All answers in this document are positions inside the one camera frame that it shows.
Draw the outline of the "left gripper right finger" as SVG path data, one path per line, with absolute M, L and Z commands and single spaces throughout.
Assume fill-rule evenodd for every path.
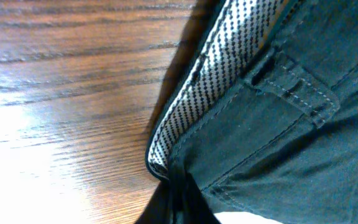
M 220 224 L 194 178 L 186 172 L 175 174 L 175 223 Z

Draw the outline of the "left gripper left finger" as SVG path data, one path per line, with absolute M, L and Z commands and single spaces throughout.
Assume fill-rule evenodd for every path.
M 135 224 L 173 224 L 173 218 L 170 183 L 161 182 Z

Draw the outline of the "black shorts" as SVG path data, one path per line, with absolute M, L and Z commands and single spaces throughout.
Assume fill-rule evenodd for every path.
M 358 1 L 219 1 L 154 126 L 149 172 L 217 218 L 358 223 Z

